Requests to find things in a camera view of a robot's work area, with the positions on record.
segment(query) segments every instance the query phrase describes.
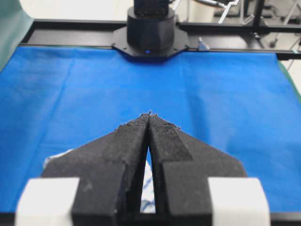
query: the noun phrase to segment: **metal rod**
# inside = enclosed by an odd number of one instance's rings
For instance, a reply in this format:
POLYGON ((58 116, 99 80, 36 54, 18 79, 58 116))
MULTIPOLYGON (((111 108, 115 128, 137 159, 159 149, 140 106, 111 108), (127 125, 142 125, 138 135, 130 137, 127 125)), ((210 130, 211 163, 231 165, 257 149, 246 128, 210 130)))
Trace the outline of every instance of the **metal rod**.
POLYGON ((219 24, 223 23, 223 21, 225 20, 226 16, 229 13, 230 8, 232 6, 236 6, 238 3, 239 3, 239 0, 231 1, 231 2, 228 3, 228 5, 226 6, 226 8, 225 8, 225 10, 224 10, 219 22, 218 22, 219 24))
POLYGON ((174 3, 174 6, 173 6, 174 11, 178 8, 180 2, 181 2, 181 0, 176 0, 176 2, 174 3))
POLYGON ((264 7, 264 2, 265 2, 265 0, 257 0, 257 2, 256 2, 253 27, 260 26, 260 20, 261 20, 261 16, 262 16, 263 7, 264 7))
MULTIPOLYGON (((296 9, 296 7, 297 7, 297 5, 298 5, 298 0, 294 0, 294 1, 295 1, 295 2, 293 3, 293 6, 292 6, 290 12, 289 12, 288 15, 286 16, 285 21, 283 22, 283 25, 287 25, 287 24, 288 24, 288 22, 290 21, 290 19, 291 19, 291 17, 292 17, 292 14, 293 14, 294 10, 296 9)), ((276 42, 279 40, 280 36, 281 36, 281 33, 278 33, 278 34, 276 35, 275 41, 274 41, 275 44, 276 44, 276 42)))
POLYGON ((244 10, 245 10, 245 0, 241 0, 240 1, 240 13, 239 13, 241 24, 244 22, 244 18, 245 18, 244 10))

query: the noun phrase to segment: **white tape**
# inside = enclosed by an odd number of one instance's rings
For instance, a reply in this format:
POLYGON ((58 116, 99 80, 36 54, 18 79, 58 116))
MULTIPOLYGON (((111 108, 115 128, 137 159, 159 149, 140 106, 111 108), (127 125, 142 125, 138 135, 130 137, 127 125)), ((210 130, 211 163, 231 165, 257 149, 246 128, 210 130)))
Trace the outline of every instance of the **white tape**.
POLYGON ((208 178, 213 226, 270 226, 269 205, 256 178, 208 178))
POLYGON ((79 178, 31 179, 19 200, 16 226, 72 226, 79 178))

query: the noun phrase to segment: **black metal frame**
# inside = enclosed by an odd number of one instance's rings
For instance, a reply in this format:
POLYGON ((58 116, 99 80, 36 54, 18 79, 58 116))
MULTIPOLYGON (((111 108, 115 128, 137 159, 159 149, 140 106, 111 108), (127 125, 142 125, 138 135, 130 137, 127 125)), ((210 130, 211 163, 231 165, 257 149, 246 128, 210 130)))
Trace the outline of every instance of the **black metal frame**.
MULTIPOLYGON (((295 25, 274 26, 262 25, 261 14, 264 0, 257 0, 252 24, 197 24, 177 23, 176 25, 188 33, 190 48, 187 51, 198 51, 198 38, 202 37, 212 48, 212 52, 256 52, 276 53, 279 60, 301 59, 301 53, 290 50, 266 50, 260 43, 260 35, 270 32, 301 33, 301 27, 295 25), (239 38, 242 45, 230 48, 214 47, 211 39, 218 37, 229 41, 239 38)), ((124 21, 77 21, 77 20, 35 20, 20 43, 20 46, 86 46, 112 48, 112 36, 116 29, 126 26, 124 21)), ((0 213, 0 226, 14 224, 14 213, 0 213)), ((137 215, 132 225, 165 225, 166 220, 160 215, 137 215)), ((271 213, 272 226, 299 226, 301 212, 271 213)))

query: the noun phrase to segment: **metal stand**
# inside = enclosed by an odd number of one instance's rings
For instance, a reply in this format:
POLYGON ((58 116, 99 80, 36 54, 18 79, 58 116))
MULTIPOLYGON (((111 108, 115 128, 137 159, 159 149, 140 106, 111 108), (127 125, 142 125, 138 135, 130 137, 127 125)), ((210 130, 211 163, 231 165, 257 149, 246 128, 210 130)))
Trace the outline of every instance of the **metal stand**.
MULTIPOLYGON (((291 10, 289 11, 288 15, 286 16, 284 22, 283 22, 283 25, 287 25, 288 22, 290 21, 291 17, 292 17, 292 14, 294 12, 294 10, 296 9, 296 7, 299 6, 300 7, 300 3, 299 3, 299 0, 294 0, 294 3, 293 3, 293 6, 291 8, 291 10)), ((279 38, 281 36, 281 33, 277 33, 276 37, 275 37, 275 40, 271 41, 269 46, 271 48, 275 48, 279 38)))

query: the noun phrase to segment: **white wall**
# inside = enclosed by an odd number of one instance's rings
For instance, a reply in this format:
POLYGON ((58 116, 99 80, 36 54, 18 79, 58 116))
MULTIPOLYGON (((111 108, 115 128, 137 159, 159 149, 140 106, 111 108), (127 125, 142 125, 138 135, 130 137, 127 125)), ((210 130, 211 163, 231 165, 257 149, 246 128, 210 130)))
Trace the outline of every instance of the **white wall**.
MULTIPOLYGON (((177 14, 187 18, 187 1, 182 0, 177 14)), ((190 0, 190 21, 210 22, 214 8, 190 0)), ((20 0, 24 10, 38 19, 126 20, 134 0, 20 0)))

